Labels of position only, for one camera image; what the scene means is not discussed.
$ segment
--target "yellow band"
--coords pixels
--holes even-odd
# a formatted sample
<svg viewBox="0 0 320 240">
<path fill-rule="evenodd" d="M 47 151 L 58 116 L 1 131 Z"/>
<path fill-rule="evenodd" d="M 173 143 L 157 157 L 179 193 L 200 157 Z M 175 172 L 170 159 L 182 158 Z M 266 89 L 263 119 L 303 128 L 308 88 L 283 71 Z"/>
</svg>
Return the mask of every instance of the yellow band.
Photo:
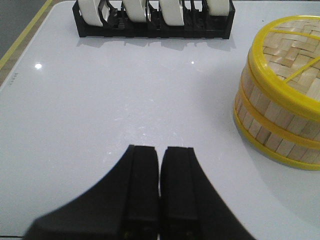
<svg viewBox="0 0 320 240">
<path fill-rule="evenodd" d="M 301 137 L 296 135 L 290 131 L 279 127 L 278 125 L 274 124 L 272 121 L 267 119 L 263 116 L 254 106 L 252 106 L 251 102 L 248 100 L 244 89 L 243 89 L 243 78 L 241 77 L 240 85 L 239 85 L 239 96 L 245 106 L 246 110 L 253 116 L 253 118 L 260 123 L 264 128 L 269 130 L 271 133 L 277 134 L 283 139 L 286 139 L 294 144 L 300 145 L 305 148 L 309 149 L 316 149 L 320 150 L 320 142 L 311 140 L 308 138 Z"/>
<path fill-rule="evenodd" d="M 267 148 L 266 146 L 262 145 L 260 142 L 258 142 L 246 129 L 245 127 L 242 125 L 242 123 L 240 122 L 240 119 L 238 118 L 237 112 L 236 112 L 236 106 L 234 104 L 233 106 L 233 117 L 234 117 L 234 121 L 238 127 L 238 129 L 240 129 L 240 131 L 243 133 L 243 135 L 260 151 L 262 151 L 263 153 L 267 154 L 268 156 L 271 157 L 271 159 L 277 160 L 278 162 L 297 168 L 297 169 L 304 169 L 304 170 L 312 170 L 312 171 L 320 171 L 320 165 L 318 164 L 310 164 L 310 163 L 305 163 L 302 161 L 297 161 L 297 160 L 292 160 L 290 158 L 287 158 L 285 156 L 282 156 L 272 150 L 270 150 L 269 148 Z"/>
<path fill-rule="evenodd" d="M 256 35 L 248 55 L 254 78 L 260 83 L 261 90 L 272 94 L 270 99 L 295 115 L 320 123 L 320 102 L 312 99 L 281 81 L 268 66 L 263 53 L 267 34 L 281 23 L 294 20 L 320 20 L 319 16 L 290 16 L 267 24 Z"/>
<path fill-rule="evenodd" d="M 311 39 L 315 39 L 315 40 L 320 40 L 320 36 L 311 35 L 311 34 L 303 33 L 303 32 L 297 32 L 297 31 L 285 31 L 285 30 L 275 30 L 275 29 L 272 29 L 272 30 L 270 30 L 270 32 L 280 33 L 280 34 L 300 35 L 300 36 L 304 36 L 304 37 L 307 37 L 307 38 L 311 38 Z"/>
<path fill-rule="evenodd" d="M 39 18 L 44 13 L 44 11 L 48 8 L 48 6 L 50 5 L 51 2 L 52 2 L 52 0 L 47 0 L 44 3 L 44 5 L 36 13 L 36 15 L 30 21 L 30 23 L 25 27 L 25 29 L 22 31 L 22 33 L 18 36 L 18 38 L 14 41 L 14 43 L 11 45 L 11 47 L 8 49 L 8 51 L 6 51 L 6 53 L 0 59 L 0 70 L 3 68 L 3 66 L 6 64 L 6 62 L 9 60 L 9 58 L 14 53 L 14 51 L 17 49 L 17 47 L 21 44 L 21 42 L 25 39 L 27 34 L 30 32 L 32 27 L 39 20 Z"/>
<path fill-rule="evenodd" d="M 293 73 L 292 75 L 288 76 L 285 79 L 285 83 L 289 82 L 290 80 L 294 79 L 296 76 L 298 76 L 299 74 L 301 74 L 304 70 L 308 69 L 309 67 L 311 67 L 313 64 L 316 64 L 318 61 L 320 60 L 320 56 L 316 57 L 315 59 L 311 60 L 310 62 L 308 62 L 306 65 L 304 65 L 303 67 L 301 67 L 300 69 L 298 69 L 295 73 Z"/>
</svg>

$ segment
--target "bamboo steamer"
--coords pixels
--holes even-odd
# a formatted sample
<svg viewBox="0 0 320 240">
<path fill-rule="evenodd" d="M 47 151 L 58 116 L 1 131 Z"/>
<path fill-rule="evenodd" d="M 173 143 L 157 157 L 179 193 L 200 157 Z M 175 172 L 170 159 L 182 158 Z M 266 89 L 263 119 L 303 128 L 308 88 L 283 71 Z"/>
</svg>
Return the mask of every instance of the bamboo steamer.
<svg viewBox="0 0 320 240">
<path fill-rule="evenodd" d="M 272 159 L 320 170 L 320 17 L 267 24 L 248 53 L 234 102 L 238 128 Z"/>
</svg>

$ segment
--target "black dish rack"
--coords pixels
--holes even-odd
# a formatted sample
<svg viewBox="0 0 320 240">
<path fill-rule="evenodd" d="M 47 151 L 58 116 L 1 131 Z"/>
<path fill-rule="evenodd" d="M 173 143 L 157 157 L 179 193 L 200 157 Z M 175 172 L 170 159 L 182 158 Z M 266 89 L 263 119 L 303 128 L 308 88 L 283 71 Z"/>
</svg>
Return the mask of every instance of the black dish rack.
<svg viewBox="0 0 320 240">
<path fill-rule="evenodd" d="M 202 10 L 195 8 L 195 0 L 181 0 L 183 8 L 184 26 L 169 26 L 165 23 L 161 7 L 155 9 L 149 0 L 145 2 L 146 23 L 132 22 L 125 10 L 123 3 L 121 9 L 114 8 L 109 0 L 100 0 L 98 14 L 102 26 L 92 26 L 85 22 L 81 16 L 78 1 L 75 2 L 72 11 L 80 37 L 103 36 L 103 37 L 147 37 L 147 38 L 187 38 L 187 39 L 229 39 L 235 16 L 235 6 L 229 0 L 228 16 L 209 15 L 206 0 L 201 0 Z M 185 2 L 190 1 L 191 9 L 187 9 Z M 103 18 L 102 8 L 107 4 L 109 17 Z"/>
</svg>

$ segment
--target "steamer lid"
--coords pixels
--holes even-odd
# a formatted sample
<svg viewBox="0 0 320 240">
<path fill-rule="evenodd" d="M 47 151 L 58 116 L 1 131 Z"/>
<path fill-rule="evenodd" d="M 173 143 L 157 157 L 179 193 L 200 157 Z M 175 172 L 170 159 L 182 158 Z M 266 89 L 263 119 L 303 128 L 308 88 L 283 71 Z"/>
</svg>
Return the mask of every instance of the steamer lid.
<svg viewBox="0 0 320 240">
<path fill-rule="evenodd" d="M 320 16 L 275 20 L 256 35 L 248 64 L 274 102 L 320 123 Z"/>
</svg>

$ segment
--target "yellow rim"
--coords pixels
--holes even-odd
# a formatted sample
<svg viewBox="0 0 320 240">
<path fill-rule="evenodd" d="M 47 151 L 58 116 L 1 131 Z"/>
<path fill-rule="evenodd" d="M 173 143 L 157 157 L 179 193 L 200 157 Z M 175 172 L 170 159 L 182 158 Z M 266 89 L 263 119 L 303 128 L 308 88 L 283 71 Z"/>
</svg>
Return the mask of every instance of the yellow rim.
<svg viewBox="0 0 320 240">
<path fill-rule="evenodd" d="M 289 87 L 285 81 L 281 81 L 273 70 L 268 66 L 263 54 L 263 44 L 266 35 L 273 32 L 272 28 L 277 25 L 294 20 L 315 19 L 320 20 L 319 16 L 290 16 L 275 20 L 264 26 L 256 35 L 251 51 L 248 55 L 254 78 L 256 78 L 264 92 L 270 93 L 272 101 L 281 105 L 292 113 L 306 119 L 320 123 L 320 102 L 303 95 L 295 89 Z"/>
<path fill-rule="evenodd" d="M 277 134 L 283 139 L 286 139 L 292 143 L 298 144 L 302 147 L 309 149 L 320 150 L 320 142 L 312 139 L 304 138 L 302 136 L 296 135 L 292 132 L 289 132 L 278 125 L 274 124 L 272 121 L 263 116 L 258 110 L 252 106 L 251 102 L 248 100 L 245 91 L 243 89 L 243 78 L 241 77 L 239 85 L 239 96 L 242 100 L 242 103 L 246 110 L 253 116 L 253 118 L 260 123 L 264 128 L 270 132 Z"/>
<path fill-rule="evenodd" d="M 48 8 L 48 6 L 51 4 L 51 2 L 52 2 L 52 0 L 47 0 L 44 3 L 44 5 L 36 13 L 36 15 L 33 17 L 33 19 L 29 22 L 29 24 L 25 27 L 25 29 L 22 31 L 22 33 L 18 36 L 18 38 L 14 41 L 14 43 L 11 45 L 11 47 L 8 49 L 8 51 L 6 51 L 6 53 L 0 59 L 0 70 L 3 68 L 3 66 L 6 64 L 6 62 L 9 60 L 9 58 L 14 53 L 14 51 L 17 49 L 17 47 L 21 44 L 21 42 L 25 39 L 27 34 L 30 32 L 32 27 L 39 20 L 39 18 L 44 13 L 44 11 Z"/>
<path fill-rule="evenodd" d="M 233 105 L 233 117 L 235 120 L 235 124 L 237 125 L 237 127 L 241 130 L 241 132 L 243 133 L 243 135 L 260 151 L 262 151 L 263 153 L 267 154 L 268 156 L 270 156 L 272 159 L 277 160 L 278 162 L 294 167 L 294 168 L 298 168 L 298 169 L 304 169 L 304 170 L 312 170 L 312 171 L 320 171 L 320 165 L 318 164 L 310 164 L 310 163 L 305 163 L 305 162 L 301 162 L 301 161 L 296 161 L 296 160 L 292 160 L 290 158 L 287 158 L 285 156 L 282 156 L 274 151 L 271 151 L 269 148 L 265 147 L 264 145 L 262 145 L 260 142 L 258 142 L 246 129 L 245 127 L 242 125 L 242 123 L 240 122 L 240 119 L 238 118 L 237 112 L 236 112 L 236 106 L 235 104 Z"/>
<path fill-rule="evenodd" d="M 273 95 L 271 94 L 271 92 L 266 91 L 266 90 L 262 87 L 261 82 L 259 82 L 259 81 L 256 79 L 256 77 L 254 76 L 254 74 L 253 74 L 253 72 L 252 72 L 252 68 L 251 68 L 250 61 L 249 61 L 249 56 L 248 56 L 248 61 L 247 61 L 247 64 L 246 64 L 246 68 L 247 68 L 247 72 L 248 72 L 248 74 L 249 74 L 249 76 L 250 76 L 250 80 L 254 83 L 254 85 L 255 85 L 256 87 L 258 87 L 258 88 L 260 89 L 260 91 L 261 91 L 268 99 L 270 99 L 272 102 L 278 104 L 278 105 L 281 106 L 283 109 L 286 109 L 286 108 L 288 107 L 288 106 L 285 106 L 285 105 L 283 104 L 283 102 L 281 101 L 281 100 L 282 100 L 281 97 L 273 96 Z M 305 119 L 309 120 L 305 115 L 301 114 L 301 112 L 294 112 L 294 114 L 297 115 L 297 116 L 300 116 L 300 117 L 302 117 L 302 118 L 305 118 Z"/>
</svg>

